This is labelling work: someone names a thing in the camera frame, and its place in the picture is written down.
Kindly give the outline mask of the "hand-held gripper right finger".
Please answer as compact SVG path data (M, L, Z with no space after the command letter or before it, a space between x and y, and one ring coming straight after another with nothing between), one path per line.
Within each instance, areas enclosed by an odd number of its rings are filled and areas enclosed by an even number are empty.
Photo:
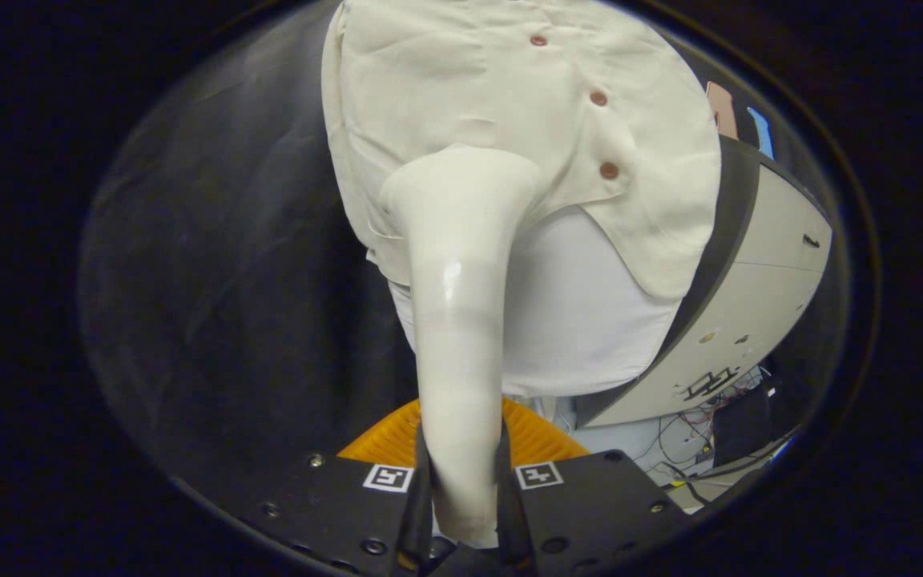
M622 450L591 453L505 399L498 541L511 574L607 574L662 548L690 516Z

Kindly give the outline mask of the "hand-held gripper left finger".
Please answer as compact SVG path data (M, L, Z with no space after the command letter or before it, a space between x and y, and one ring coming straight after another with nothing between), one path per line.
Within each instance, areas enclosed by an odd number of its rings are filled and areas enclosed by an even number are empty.
M237 519L272 544L358 576L424 576L433 479L420 402L334 455L312 453L242 489Z

